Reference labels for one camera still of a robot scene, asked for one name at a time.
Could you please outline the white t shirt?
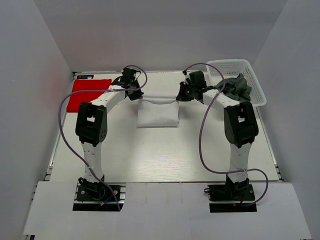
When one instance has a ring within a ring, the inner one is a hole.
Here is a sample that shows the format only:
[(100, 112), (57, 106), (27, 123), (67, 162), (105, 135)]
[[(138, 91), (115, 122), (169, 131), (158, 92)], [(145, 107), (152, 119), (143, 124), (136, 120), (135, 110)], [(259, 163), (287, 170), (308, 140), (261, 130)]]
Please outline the white t shirt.
[(179, 101), (170, 95), (147, 95), (138, 100), (137, 128), (176, 128)]

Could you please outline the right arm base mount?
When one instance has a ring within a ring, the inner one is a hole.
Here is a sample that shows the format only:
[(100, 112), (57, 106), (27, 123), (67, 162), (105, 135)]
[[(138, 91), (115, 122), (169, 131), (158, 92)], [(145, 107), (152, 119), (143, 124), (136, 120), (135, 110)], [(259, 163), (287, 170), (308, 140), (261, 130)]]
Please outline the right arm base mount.
[(227, 177), (224, 184), (208, 185), (203, 192), (208, 195), (211, 213), (254, 213), (257, 211), (254, 189), (248, 178), (234, 183)]

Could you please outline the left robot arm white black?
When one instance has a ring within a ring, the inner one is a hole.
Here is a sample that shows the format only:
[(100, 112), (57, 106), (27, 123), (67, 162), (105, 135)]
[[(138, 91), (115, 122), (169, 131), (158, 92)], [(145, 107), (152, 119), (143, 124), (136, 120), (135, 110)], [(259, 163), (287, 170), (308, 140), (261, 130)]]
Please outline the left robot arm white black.
[(126, 66), (121, 70), (121, 76), (111, 82), (109, 90), (79, 105), (75, 133), (83, 149), (85, 169), (78, 182), (96, 200), (105, 196), (107, 188), (101, 163), (102, 143), (108, 132), (107, 115), (125, 98), (134, 101), (143, 97), (137, 73), (142, 70), (136, 70), (133, 65)]

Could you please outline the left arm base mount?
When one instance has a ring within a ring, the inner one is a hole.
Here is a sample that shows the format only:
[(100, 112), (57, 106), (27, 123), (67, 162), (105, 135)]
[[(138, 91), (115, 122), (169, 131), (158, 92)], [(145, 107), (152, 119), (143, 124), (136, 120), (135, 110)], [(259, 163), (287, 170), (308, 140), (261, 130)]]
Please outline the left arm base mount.
[(101, 182), (78, 179), (73, 201), (74, 212), (118, 212), (125, 202), (126, 185), (112, 183), (107, 187)]

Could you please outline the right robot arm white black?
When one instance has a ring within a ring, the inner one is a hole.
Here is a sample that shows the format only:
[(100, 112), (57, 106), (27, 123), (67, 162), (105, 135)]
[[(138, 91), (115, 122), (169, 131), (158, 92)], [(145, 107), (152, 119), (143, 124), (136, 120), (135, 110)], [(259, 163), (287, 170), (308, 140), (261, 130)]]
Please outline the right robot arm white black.
[(250, 192), (248, 177), (249, 152), (259, 133), (253, 106), (249, 100), (250, 88), (242, 74), (223, 78), (218, 84), (208, 85), (202, 71), (183, 71), (176, 100), (197, 100), (214, 108), (223, 116), (224, 134), (230, 144), (229, 169), (223, 185), (210, 185), (207, 190), (213, 201), (241, 201)]

